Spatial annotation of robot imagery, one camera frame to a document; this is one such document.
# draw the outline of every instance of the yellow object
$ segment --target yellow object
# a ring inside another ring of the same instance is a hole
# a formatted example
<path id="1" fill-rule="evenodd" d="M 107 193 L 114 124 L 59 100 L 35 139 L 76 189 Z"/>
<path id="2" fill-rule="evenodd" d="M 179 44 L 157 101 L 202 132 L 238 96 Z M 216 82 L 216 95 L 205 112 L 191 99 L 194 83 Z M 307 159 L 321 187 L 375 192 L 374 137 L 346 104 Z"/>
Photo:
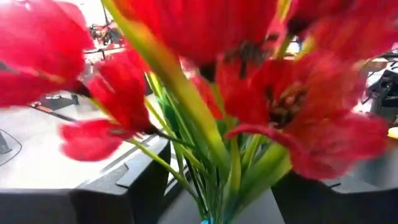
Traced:
<path id="1" fill-rule="evenodd" d="M 388 136 L 390 138 L 398 139 L 398 127 L 388 129 Z"/>

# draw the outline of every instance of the artificial flower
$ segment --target artificial flower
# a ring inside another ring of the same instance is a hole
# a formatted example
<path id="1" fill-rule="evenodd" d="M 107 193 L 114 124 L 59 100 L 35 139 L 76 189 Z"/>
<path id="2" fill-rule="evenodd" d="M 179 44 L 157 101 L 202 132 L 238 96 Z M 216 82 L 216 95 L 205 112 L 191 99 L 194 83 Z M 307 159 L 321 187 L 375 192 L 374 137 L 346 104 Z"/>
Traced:
<path id="1" fill-rule="evenodd" d="M 354 6 L 314 25 L 315 46 L 354 62 L 390 50 L 398 39 L 398 1 L 357 0 Z"/>
<path id="2" fill-rule="evenodd" d="M 216 119 L 223 119 L 223 114 L 217 106 L 216 100 L 211 92 L 209 83 L 202 79 L 199 75 L 194 75 L 190 78 L 193 84 L 196 86 L 201 98 L 206 103 L 207 107 Z"/>
<path id="3" fill-rule="evenodd" d="M 269 136 L 289 148 L 293 169 L 299 174 L 333 178 L 358 159 L 386 148 L 386 125 L 351 112 L 364 82 L 349 64 L 329 54 L 314 52 L 298 61 L 270 60 L 240 82 L 248 87 L 232 96 L 224 92 L 226 105 L 233 105 L 241 91 L 247 91 L 242 98 L 261 103 L 235 106 L 232 111 L 226 107 L 227 113 L 243 123 L 229 135 L 250 132 Z"/>
<path id="4" fill-rule="evenodd" d="M 302 33 L 322 17 L 349 9 L 355 0 L 296 0 L 290 7 L 287 28 L 293 35 Z"/>
<path id="5" fill-rule="evenodd" d="M 128 19 L 142 21 L 176 54 L 202 66 L 245 41 L 261 43 L 277 0 L 114 2 Z"/>
<path id="6" fill-rule="evenodd" d="M 63 145 L 63 152 L 68 157 L 85 161 L 105 159 L 119 147 L 123 139 L 129 139 L 137 133 L 156 131 L 149 121 L 144 104 L 146 69 L 138 54 L 129 49 L 99 64 L 99 74 L 88 88 L 91 96 L 112 120 L 89 121 L 62 128 L 62 136 L 67 141 Z"/>
<path id="7" fill-rule="evenodd" d="M 0 91 L 8 92 L 0 106 L 25 105 L 44 93 L 71 88 L 84 71 L 83 49 L 93 45 L 84 25 L 70 3 L 0 4 L 0 61 L 12 68 L 0 73 Z"/>

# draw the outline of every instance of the red tulip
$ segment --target red tulip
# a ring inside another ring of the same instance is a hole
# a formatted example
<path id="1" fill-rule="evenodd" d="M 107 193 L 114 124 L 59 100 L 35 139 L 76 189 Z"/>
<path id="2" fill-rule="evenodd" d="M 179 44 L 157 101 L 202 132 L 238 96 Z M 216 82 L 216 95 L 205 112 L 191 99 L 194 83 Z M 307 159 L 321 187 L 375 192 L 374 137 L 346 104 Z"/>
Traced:
<path id="1" fill-rule="evenodd" d="M 132 50 L 114 54 L 99 65 L 99 74 L 89 84 L 90 94 L 114 123 L 97 120 L 63 128 L 62 136 L 67 140 L 63 151 L 68 157 L 84 161 L 105 159 L 123 139 L 155 131 L 144 105 L 146 69 Z"/>
<path id="2" fill-rule="evenodd" d="M 353 10 L 320 20 L 310 33 L 318 48 L 342 60 L 372 58 L 398 40 L 397 11 L 398 1 L 358 0 Z"/>
<path id="3" fill-rule="evenodd" d="M 177 54 L 203 65 L 245 40 L 261 42 L 277 0 L 114 2 L 127 18 L 144 22 Z"/>
<path id="4" fill-rule="evenodd" d="M 207 107 L 216 119 L 223 119 L 223 114 L 217 106 L 216 100 L 211 92 L 209 83 L 202 79 L 199 75 L 195 75 L 190 78 L 193 84 L 196 86 L 199 94 L 201 95 L 203 101 L 206 103 Z"/>
<path id="5" fill-rule="evenodd" d="M 0 61 L 13 69 L 0 74 L 0 91 L 7 92 L 0 106 L 24 105 L 70 88 L 84 70 L 83 49 L 93 45 L 83 25 L 83 15 L 69 3 L 0 4 Z"/>
<path id="6" fill-rule="evenodd" d="M 355 0 L 293 0 L 288 15 L 288 30 L 292 34 L 300 34 L 318 19 L 349 9 L 354 1 Z"/>
<path id="7" fill-rule="evenodd" d="M 293 169 L 299 174 L 336 177 L 358 159 L 386 148 L 387 126 L 351 113 L 363 93 L 364 82 L 358 77 L 349 64 L 321 52 L 296 62 L 267 61 L 243 80 L 232 77 L 231 83 L 247 88 L 237 88 L 230 95 L 222 91 L 226 105 L 251 103 L 232 111 L 226 107 L 243 123 L 229 137 L 241 132 L 264 134 L 289 148 Z"/>

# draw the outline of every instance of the flower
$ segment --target flower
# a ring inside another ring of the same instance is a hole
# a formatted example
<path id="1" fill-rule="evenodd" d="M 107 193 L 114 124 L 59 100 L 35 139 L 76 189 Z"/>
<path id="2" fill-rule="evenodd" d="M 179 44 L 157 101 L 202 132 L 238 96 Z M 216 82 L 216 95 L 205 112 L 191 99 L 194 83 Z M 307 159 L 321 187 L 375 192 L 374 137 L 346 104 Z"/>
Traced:
<path id="1" fill-rule="evenodd" d="M 142 21 L 166 46 L 200 66 L 244 41 L 261 42 L 277 0 L 114 2 L 128 19 Z"/>
<path id="2" fill-rule="evenodd" d="M 132 50 L 114 54 L 112 59 L 99 64 L 99 74 L 88 88 L 113 120 L 87 121 L 63 127 L 62 136 L 67 143 L 62 151 L 68 157 L 84 161 L 105 159 L 123 139 L 137 133 L 156 131 L 144 104 L 146 69 L 144 62 Z"/>
<path id="3" fill-rule="evenodd" d="M 270 60 L 240 82 L 247 88 L 232 96 L 224 92 L 226 105 L 242 91 L 244 98 L 260 103 L 232 111 L 226 107 L 241 122 L 227 136 L 269 136 L 289 148 L 293 169 L 305 177 L 334 178 L 358 159 L 386 149 L 387 126 L 380 119 L 352 113 L 364 81 L 349 63 L 330 54 L 313 52 L 296 62 Z"/>
<path id="4" fill-rule="evenodd" d="M 209 83 L 202 79 L 199 75 L 194 75 L 190 78 L 193 84 L 196 86 L 201 98 L 206 103 L 207 107 L 216 119 L 223 119 L 223 114 L 217 106 L 216 100 L 210 90 Z"/>
<path id="5" fill-rule="evenodd" d="M 93 45 L 79 9 L 51 0 L 0 4 L 0 106 L 25 105 L 70 88 L 84 71 L 83 49 Z"/>
<path id="6" fill-rule="evenodd" d="M 310 30 L 319 49 L 342 60 L 357 61 L 383 54 L 398 39 L 397 1 L 358 0 L 339 16 L 320 20 Z"/>
<path id="7" fill-rule="evenodd" d="M 288 15 L 287 28 L 298 35 L 312 23 L 348 9 L 355 0 L 297 0 L 293 1 Z"/>

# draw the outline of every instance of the bouquet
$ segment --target bouquet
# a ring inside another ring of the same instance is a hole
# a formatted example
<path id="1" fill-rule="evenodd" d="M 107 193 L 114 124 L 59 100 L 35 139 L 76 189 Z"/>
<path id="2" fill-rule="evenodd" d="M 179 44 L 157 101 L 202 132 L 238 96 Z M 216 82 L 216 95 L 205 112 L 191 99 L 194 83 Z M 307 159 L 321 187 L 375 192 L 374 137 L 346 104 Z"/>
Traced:
<path id="1" fill-rule="evenodd" d="M 12 68 L 0 72 L 0 106 L 68 90 L 109 115 L 61 127 L 66 156 L 102 160 L 128 140 L 186 188 L 203 220 L 218 224 L 290 170 L 333 179 L 387 149 L 387 124 L 353 108 L 366 83 L 359 70 L 398 40 L 398 1 L 102 2 L 128 46 L 97 64 L 88 85 L 76 78 L 93 41 L 76 6 L 0 3 L 0 60 Z M 303 49 L 287 57 L 294 37 Z M 162 111 L 145 99 L 145 78 Z M 138 133 L 171 140 L 179 172 Z"/>

